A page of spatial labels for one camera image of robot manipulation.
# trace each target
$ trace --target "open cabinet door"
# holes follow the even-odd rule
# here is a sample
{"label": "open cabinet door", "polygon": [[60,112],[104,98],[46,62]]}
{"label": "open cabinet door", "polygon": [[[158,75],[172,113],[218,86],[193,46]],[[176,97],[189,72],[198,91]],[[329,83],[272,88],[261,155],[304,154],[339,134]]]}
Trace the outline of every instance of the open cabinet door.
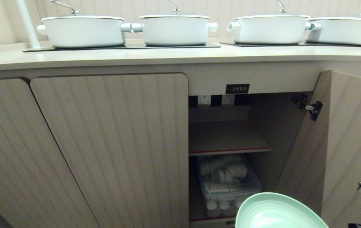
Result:
{"label": "open cabinet door", "polygon": [[30,85],[102,228],[188,226],[185,75],[36,78]]}
{"label": "open cabinet door", "polygon": [[306,115],[277,192],[308,205],[331,228],[361,224],[361,77],[322,73],[316,101],[324,106],[317,121]]}

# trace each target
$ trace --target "pot handle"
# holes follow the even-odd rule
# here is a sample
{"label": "pot handle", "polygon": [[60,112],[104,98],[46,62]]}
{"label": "pot handle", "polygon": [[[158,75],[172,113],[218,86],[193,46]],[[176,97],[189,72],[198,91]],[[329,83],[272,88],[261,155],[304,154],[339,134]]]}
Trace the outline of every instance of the pot handle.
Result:
{"label": "pot handle", "polygon": [[238,22],[230,22],[227,25],[227,31],[231,32],[233,30],[237,30],[241,27],[241,24]]}
{"label": "pot handle", "polygon": [[39,26],[37,26],[37,31],[38,31],[38,33],[40,33],[41,35],[47,35],[47,30],[46,30],[46,26],[45,26],[45,25],[39,25]]}
{"label": "pot handle", "polygon": [[132,30],[132,32],[142,32],[143,26],[140,23],[132,23],[131,30]]}
{"label": "pot handle", "polygon": [[209,23],[208,24],[208,31],[209,32],[217,32],[217,28],[219,25],[217,23]]}
{"label": "pot handle", "polygon": [[123,23],[120,26],[120,30],[122,32],[133,32],[133,27],[131,25],[131,23]]}
{"label": "pot handle", "polygon": [[321,30],[322,26],[320,23],[307,22],[306,23],[306,31],[316,31]]}

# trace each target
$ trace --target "white pole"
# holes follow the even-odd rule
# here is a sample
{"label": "white pole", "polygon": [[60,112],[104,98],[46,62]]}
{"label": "white pole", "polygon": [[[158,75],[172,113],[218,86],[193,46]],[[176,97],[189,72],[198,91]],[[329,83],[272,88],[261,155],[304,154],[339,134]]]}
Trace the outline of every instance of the white pole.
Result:
{"label": "white pole", "polygon": [[26,27],[26,32],[28,38],[30,39],[31,47],[33,49],[39,49],[40,43],[38,42],[37,35],[35,34],[33,23],[31,23],[31,19],[28,13],[29,11],[27,10],[26,3],[24,2],[24,0],[16,0],[16,2],[24,22],[24,27]]}

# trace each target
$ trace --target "pot lid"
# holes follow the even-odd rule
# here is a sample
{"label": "pot lid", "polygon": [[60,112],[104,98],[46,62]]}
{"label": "pot lid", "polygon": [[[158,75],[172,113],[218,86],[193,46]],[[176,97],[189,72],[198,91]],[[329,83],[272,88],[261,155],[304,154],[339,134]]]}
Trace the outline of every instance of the pot lid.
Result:
{"label": "pot lid", "polygon": [[60,16],[60,17],[46,17],[46,18],[41,19],[41,22],[46,21],[46,20],[66,19],[66,18],[100,18],[100,19],[124,20],[121,17],[111,17],[111,16]]}
{"label": "pot lid", "polygon": [[144,15],[141,16],[140,19],[143,18],[154,18],[154,17],[196,17],[196,18],[205,18],[210,19],[208,16],[202,16],[202,15],[195,15],[195,14],[189,14],[189,13],[159,13],[159,14],[153,14],[153,15]]}
{"label": "pot lid", "polygon": [[311,209],[288,196],[264,192],[243,202],[236,228],[328,228]]}
{"label": "pot lid", "polygon": [[361,17],[314,17],[310,19],[311,21],[316,20],[355,20],[361,21]]}
{"label": "pot lid", "polygon": [[305,17],[305,18],[310,19],[310,16],[306,16],[306,15],[263,14],[263,15],[252,15],[252,16],[237,17],[236,20],[239,20],[239,19],[248,19],[248,18],[258,18],[258,17]]}

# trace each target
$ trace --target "white pot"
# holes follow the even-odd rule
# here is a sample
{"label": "white pot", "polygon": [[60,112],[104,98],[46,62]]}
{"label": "white pot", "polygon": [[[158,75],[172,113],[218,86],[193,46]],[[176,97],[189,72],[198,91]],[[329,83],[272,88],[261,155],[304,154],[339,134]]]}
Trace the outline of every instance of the white pot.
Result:
{"label": "white pot", "polygon": [[361,17],[318,17],[310,21],[321,28],[310,32],[309,42],[361,45]]}
{"label": "white pot", "polygon": [[234,31],[235,43],[295,44],[303,40],[305,30],[317,26],[309,18],[286,14],[238,17],[228,23],[227,30]]}
{"label": "white pot", "polygon": [[37,27],[47,35],[56,48],[116,46],[125,43],[124,32],[131,32],[131,24],[120,17],[66,16],[47,17]]}
{"label": "white pot", "polygon": [[133,23],[134,32],[143,32],[146,45],[183,46],[203,45],[208,32],[217,31],[217,23],[209,17],[198,15],[148,15]]}

